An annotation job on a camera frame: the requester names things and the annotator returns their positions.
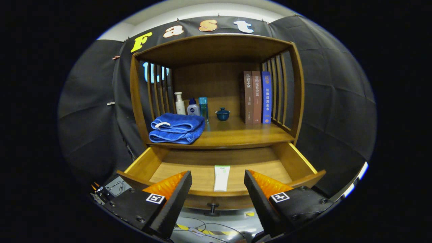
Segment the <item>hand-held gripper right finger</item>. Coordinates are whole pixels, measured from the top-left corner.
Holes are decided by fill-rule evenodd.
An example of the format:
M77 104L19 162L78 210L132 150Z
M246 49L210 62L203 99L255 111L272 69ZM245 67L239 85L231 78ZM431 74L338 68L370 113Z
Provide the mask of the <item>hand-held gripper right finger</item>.
M271 237L304 227L334 204L307 186L293 188L249 169L244 184L264 232Z

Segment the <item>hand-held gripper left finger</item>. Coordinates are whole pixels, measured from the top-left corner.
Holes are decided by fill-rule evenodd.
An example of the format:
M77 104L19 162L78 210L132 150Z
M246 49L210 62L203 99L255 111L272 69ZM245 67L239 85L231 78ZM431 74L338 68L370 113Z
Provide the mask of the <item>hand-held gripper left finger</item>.
M114 196L98 186L101 208L115 220L150 239L170 239L192 185L190 171L157 183L118 171L131 187Z

